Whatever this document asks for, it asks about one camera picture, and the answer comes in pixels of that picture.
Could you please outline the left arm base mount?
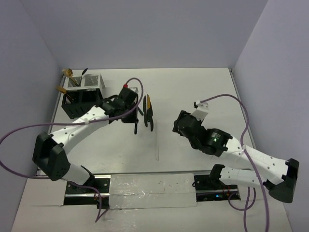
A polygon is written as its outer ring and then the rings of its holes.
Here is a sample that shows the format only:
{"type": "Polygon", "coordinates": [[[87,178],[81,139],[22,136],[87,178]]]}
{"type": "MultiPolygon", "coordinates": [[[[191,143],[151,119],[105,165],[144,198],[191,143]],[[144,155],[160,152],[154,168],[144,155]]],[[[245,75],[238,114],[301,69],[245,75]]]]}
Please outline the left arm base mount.
{"type": "MultiPolygon", "coordinates": [[[[110,175],[95,175],[93,187],[100,192],[102,209],[109,208],[110,183],[110,175]]],[[[95,205],[99,209],[99,196],[92,189],[85,189],[67,183],[63,205],[95,205]]]]}

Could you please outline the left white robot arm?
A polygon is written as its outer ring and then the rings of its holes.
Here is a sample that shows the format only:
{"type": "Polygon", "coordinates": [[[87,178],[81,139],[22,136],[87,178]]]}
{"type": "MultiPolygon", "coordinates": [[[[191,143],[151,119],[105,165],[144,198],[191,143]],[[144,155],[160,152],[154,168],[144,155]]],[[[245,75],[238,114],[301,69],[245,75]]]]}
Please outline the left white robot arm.
{"type": "Polygon", "coordinates": [[[124,86],[113,99],[105,98],[84,115],[51,134],[45,132],[36,138],[33,162],[52,180],[64,179],[77,184],[82,192],[90,192],[95,185],[94,175],[84,166],[71,164],[67,155],[83,139],[115,120],[137,124],[137,87],[124,86]]]}

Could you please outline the gold spoon green handle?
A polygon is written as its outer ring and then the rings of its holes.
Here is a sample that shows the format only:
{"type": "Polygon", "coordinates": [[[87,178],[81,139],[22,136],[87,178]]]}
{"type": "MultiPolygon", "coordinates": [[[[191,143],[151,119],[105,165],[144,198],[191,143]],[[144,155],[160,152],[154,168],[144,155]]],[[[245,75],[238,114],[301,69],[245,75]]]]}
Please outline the gold spoon green handle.
{"type": "Polygon", "coordinates": [[[69,78],[69,80],[70,80],[76,87],[79,86],[79,84],[78,84],[78,83],[75,81],[75,79],[73,78],[73,71],[72,71],[72,69],[70,69],[70,68],[62,69],[62,74],[63,74],[65,77],[69,78]]]}

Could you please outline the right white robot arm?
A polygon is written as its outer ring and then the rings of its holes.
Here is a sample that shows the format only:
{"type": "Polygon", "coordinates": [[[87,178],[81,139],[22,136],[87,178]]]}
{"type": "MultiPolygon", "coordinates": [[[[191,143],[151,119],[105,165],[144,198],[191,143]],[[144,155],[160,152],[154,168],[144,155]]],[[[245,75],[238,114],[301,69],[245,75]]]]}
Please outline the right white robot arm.
{"type": "Polygon", "coordinates": [[[181,111],[173,123],[173,132],[188,139],[191,147],[204,154],[238,163],[243,169],[215,164],[207,183],[215,189],[243,185],[267,189],[269,195],[283,203],[292,203],[298,177],[299,162],[269,156],[242,145],[220,129],[206,129],[191,113],[181,111]]]}

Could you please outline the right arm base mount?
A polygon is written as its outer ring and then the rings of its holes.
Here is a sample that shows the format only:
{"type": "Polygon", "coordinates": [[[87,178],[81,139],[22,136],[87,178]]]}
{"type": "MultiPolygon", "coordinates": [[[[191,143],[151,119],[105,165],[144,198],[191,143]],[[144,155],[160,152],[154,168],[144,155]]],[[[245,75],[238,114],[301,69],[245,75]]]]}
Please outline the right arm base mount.
{"type": "Polygon", "coordinates": [[[192,187],[196,190],[197,202],[240,200],[237,185],[223,185],[212,182],[209,174],[194,174],[192,187]]]}

